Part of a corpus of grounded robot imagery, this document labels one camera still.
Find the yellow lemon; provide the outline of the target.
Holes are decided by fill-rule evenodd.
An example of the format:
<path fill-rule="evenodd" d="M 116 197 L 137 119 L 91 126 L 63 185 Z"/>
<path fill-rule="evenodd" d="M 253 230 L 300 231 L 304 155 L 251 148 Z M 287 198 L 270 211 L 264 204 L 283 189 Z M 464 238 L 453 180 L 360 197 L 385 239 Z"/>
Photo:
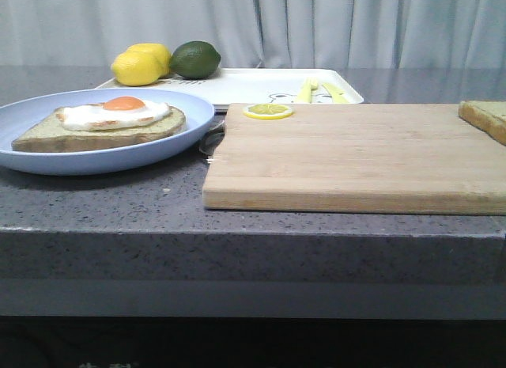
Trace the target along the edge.
<path fill-rule="evenodd" d="M 125 51 L 117 55 L 111 71 L 118 83 L 127 86 L 149 85 L 164 74 L 159 60 L 143 51 Z"/>
<path fill-rule="evenodd" d="M 138 51 L 147 52 L 157 58 L 159 63 L 163 67 L 163 74 L 161 78 L 167 78 L 170 75 L 170 58 L 172 57 L 171 52 L 163 45 L 156 43 L 140 43 L 129 46 L 126 51 Z"/>

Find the fried egg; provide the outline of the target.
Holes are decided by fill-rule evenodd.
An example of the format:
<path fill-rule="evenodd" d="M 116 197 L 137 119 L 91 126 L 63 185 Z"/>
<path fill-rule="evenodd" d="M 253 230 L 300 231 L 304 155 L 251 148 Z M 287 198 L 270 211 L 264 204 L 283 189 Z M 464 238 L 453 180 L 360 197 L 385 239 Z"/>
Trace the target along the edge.
<path fill-rule="evenodd" d="M 144 127 L 171 113 L 169 104 L 143 101 L 136 97 L 116 97 L 105 103 L 59 108 L 55 114 L 70 131 L 103 131 Z"/>

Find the yellow plastic knife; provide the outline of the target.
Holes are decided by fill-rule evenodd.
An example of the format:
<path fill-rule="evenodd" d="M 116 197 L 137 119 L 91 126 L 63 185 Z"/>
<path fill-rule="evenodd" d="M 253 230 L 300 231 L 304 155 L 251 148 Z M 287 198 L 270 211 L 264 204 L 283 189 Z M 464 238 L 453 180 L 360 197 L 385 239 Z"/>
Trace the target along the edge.
<path fill-rule="evenodd" d="M 321 86 L 328 92 L 330 95 L 332 102 L 337 104 L 348 104 L 349 101 L 345 97 L 345 93 L 342 89 L 337 87 L 336 85 L 329 83 L 329 82 L 323 82 Z"/>

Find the front yellow lemon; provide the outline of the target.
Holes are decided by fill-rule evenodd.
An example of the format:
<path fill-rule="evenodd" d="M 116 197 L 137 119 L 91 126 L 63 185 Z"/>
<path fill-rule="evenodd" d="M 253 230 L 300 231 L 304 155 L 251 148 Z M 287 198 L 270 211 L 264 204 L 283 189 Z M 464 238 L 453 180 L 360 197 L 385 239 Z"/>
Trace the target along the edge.
<path fill-rule="evenodd" d="M 164 74 L 159 60 L 143 51 L 125 51 L 117 55 L 111 71 L 118 83 L 127 86 L 149 85 Z"/>

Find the green lime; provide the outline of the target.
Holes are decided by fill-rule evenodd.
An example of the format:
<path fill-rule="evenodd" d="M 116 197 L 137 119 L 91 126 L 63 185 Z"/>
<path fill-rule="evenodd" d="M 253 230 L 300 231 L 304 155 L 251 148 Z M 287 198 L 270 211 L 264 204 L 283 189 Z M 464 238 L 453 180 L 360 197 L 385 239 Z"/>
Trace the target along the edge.
<path fill-rule="evenodd" d="M 190 41 L 178 46 L 170 58 L 170 71 L 187 79 L 205 79 L 211 76 L 221 62 L 215 47 L 205 41 Z"/>

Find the yellow plastic fork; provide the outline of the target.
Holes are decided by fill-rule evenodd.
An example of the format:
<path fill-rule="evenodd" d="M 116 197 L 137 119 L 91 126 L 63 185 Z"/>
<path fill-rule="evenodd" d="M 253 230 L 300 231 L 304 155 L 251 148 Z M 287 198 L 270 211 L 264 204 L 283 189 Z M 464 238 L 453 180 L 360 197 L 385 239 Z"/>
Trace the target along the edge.
<path fill-rule="evenodd" d="M 300 88 L 299 93 L 293 99 L 294 103 L 310 104 L 312 102 L 312 93 L 319 87 L 317 78 L 306 78 Z"/>

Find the lemon slice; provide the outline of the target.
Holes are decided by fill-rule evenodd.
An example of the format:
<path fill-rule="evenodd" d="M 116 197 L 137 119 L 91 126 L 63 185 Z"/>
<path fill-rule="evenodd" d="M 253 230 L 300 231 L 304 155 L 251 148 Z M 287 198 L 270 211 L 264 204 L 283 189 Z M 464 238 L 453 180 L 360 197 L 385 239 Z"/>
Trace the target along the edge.
<path fill-rule="evenodd" d="M 293 114 L 293 109 L 285 104 L 251 104 L 243 108 L 243 114 L 258 120 L 279 120 Z"/>

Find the white bear tray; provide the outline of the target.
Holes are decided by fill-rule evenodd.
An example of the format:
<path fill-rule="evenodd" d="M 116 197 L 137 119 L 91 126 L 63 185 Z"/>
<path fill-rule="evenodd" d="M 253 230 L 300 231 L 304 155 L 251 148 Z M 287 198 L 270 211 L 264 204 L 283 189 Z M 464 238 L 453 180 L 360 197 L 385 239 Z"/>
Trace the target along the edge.
<path fill-rule="evenodd" d="M 333 102 L 326 84 L 339 89 L 344 104 L 364 101 L 341 75 L 326 69 L 221 68 L 206 80 L 192 81 L 174 74 L 147 87 L 201 97 L 221 111 L 231 103 L 291 103 L 309 78 L 319 83 L 312 92 L 313 104 Z"/>

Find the wooden cutting board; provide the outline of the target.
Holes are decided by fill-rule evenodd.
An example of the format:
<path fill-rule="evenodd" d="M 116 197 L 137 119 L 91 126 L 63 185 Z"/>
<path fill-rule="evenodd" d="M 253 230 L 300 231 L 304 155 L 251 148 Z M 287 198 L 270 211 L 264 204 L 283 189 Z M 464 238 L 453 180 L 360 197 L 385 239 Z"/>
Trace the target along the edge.
<path fill-rule="evenodd" d="M 297 104 L 280 120 L 232 104 L 202 188 L 215 209 L 505 212 L 505 148 L 454 104 Z"/>

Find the white curtain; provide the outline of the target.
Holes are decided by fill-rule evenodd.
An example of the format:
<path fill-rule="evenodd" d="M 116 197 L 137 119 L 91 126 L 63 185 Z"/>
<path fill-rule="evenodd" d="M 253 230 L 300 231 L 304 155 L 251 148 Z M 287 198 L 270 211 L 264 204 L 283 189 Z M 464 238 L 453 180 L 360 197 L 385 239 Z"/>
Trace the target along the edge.
<path fill-rule="evenodd" d="M 105 66 L 191 40 L 226 67 L 499 69 L 505 0 L 1 0 L 4 65 Z"/>

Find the bread slice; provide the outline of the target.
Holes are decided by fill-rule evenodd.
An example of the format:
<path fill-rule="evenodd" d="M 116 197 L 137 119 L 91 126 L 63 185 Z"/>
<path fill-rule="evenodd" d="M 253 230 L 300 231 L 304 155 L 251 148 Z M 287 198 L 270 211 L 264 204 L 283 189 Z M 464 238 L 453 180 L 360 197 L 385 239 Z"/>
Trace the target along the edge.
<path fill-rule="evenodd" d="M 12 149 L 33 153 L 67 153 L 133 146 L 176 135 L 186 129 L 183 111 L 171 107 L 162 120 L 147 126 L 102 131 L 69 131 L 50 114 L 11 142 Z"/>
<path fill-rule="evenodd" d="M 459 117 L 487 133 L 502 145 L 506 143 L 504 101 L 461 101 Z"/>

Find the light blue plate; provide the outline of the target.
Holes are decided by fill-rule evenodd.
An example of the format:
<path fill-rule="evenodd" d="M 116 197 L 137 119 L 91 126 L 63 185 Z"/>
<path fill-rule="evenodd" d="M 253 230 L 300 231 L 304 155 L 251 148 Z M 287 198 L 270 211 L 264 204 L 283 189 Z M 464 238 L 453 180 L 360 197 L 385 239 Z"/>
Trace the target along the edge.
<path fill-rule="evenodd" d="M 12 150 L 11 142 L 57 107 L 99 103 L 130 95 L 167 102 L 183 111 L 186 130 L 160 140 L 115 149 L 73 153 L 25 153 Z M 1 107 L 1 166 L 26 173 L 69 176 L 113 173 L 149 165 L 179 154 L 209 130 L 214 106 L 187 93 L 162 89 L 85 89 L 33 97 Z"/>

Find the rear yellow lemon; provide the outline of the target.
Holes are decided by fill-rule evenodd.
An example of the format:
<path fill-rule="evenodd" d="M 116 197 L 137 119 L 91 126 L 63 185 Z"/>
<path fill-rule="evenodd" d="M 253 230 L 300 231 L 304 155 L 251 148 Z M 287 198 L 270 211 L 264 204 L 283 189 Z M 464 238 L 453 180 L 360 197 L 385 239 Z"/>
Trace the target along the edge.
<path fill-rule="evenodd" d="M 159 63 L 163 67 L 163 74 L 161 78 L 167 78 L 170 75 L 170 58 L 172 57 L 171 52 L 163 45 L 156 43 L 140 43 L 129 46 L 126 51 L 138 51 L 147 52 L 157 58 Z"/>

